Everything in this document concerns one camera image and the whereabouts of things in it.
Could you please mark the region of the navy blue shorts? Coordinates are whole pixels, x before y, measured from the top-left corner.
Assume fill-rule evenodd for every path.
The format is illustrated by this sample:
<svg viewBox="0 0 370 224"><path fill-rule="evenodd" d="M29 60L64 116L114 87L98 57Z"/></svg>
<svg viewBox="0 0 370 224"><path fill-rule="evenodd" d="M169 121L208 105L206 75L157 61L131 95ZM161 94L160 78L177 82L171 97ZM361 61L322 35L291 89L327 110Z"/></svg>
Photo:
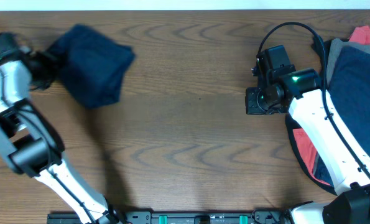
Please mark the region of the navy blue shorts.
<svg viewBox="0 0 370 224"><path fill-rule="evenodd" d="M87 109L117 103L124 75L136 55L89 26L77 24L48 49L60 62L58 78Z"/></svg>

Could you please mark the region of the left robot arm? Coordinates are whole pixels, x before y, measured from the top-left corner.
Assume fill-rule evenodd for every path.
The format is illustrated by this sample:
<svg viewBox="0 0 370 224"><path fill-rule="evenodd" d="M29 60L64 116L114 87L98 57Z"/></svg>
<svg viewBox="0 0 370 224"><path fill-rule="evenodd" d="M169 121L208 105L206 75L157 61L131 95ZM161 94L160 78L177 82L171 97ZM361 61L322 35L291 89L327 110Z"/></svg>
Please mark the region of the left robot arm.
<svg viewBox="0 0 370 224"><path fill-rule="evenodd" d="M33 52L13 38L0 40L0 156L13 172L53 190L81 223L124 223L73 168L61 137L30 100L31 84L49 84L57 65L47 52Z"/></svg>

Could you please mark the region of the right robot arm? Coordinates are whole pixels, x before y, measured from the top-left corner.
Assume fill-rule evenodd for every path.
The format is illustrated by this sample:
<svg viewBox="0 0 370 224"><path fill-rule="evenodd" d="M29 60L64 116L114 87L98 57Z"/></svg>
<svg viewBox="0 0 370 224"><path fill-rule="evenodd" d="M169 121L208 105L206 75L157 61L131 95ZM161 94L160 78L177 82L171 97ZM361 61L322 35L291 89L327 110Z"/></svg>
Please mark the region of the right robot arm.
<svg viewBox="0 0 370 224"><path fill-rule="evenodd" d="M323 160L337 197L308 202L285 212L281 223L370 223L370 157L338 114L318 73L292 67L260 71L246 90L246 113L287 113L310 138Z"/></svg>

